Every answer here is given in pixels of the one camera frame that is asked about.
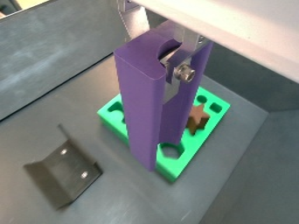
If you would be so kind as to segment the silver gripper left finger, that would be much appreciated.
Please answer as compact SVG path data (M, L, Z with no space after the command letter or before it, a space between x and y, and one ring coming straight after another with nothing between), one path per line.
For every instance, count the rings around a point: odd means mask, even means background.
M129 36L126 42L129 42L150 31L146 8L133 0L117 0L117 9L126 27Z

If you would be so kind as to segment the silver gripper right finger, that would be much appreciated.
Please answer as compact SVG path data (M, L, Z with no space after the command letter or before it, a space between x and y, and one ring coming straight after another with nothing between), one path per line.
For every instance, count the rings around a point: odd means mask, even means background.
M163 102L169 102L178 95L182 83L193 81L195 76L195 69L191 66L193 56L207 45L207 39L187 28L175 29L174 39L181 46L161 59L167 72Z

